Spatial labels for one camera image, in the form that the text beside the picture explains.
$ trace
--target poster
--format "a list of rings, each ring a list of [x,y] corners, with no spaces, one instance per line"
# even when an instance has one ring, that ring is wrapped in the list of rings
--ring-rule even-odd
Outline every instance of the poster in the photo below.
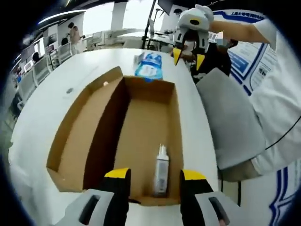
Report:
[[[264,19],[260,13],[246,10],[214,12],[215,20],[249,24]],[[273,70],[276,55],[268,44],[239,42],[229,50],[231,78],[250,96]],[[263,177],[241,183],[241,206],[248,212],[251,225],[276,226],[301,182],[301,160]]]

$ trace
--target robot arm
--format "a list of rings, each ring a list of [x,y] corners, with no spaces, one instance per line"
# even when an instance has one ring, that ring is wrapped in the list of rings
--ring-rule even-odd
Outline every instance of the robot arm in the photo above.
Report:
[[[213,20],[213,13],[207,7],[197,6],[184,11],[179,19],[177,30],[174,34],[174,64],[177,65],[184,43],[187,39],[193,39],[197,44],[194,55],[197,60],[197,70],[205,59],[205,53],[208,47],[209,25]]]

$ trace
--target blue package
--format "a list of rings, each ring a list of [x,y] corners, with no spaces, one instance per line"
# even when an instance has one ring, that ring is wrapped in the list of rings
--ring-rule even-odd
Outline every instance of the blue package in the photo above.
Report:
[[[147,54],[136,69],[135,76],[162,79],[162,57],[156,53]]]

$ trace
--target white shirt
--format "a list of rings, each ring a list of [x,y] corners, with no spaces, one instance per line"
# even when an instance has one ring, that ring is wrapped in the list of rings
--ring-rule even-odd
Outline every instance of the white shirt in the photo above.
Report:
[[[288,42],[268,20],[253,24],[275,50],[277,63],[260,87],[251,95],[266,147],[251,161],[258,173],[265,174],[286,167],[301,158],[301,67]]]

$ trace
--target window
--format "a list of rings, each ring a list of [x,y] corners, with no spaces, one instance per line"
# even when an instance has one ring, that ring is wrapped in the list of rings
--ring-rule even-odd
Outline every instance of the window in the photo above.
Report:
[[[83,35],[111,29],[114,2],[88,9],[84,14]]]
[[[144,30],[147,20],[150,15],[152,0],[129,0],[126,6],[126,11],[123,18],[122,28],[136,28]],[[151,19],[154,20],[156,9],[161,7],[156,3]],[[160,31],[163,21],[162,11],[159,11],[156,16],[154,29]]]

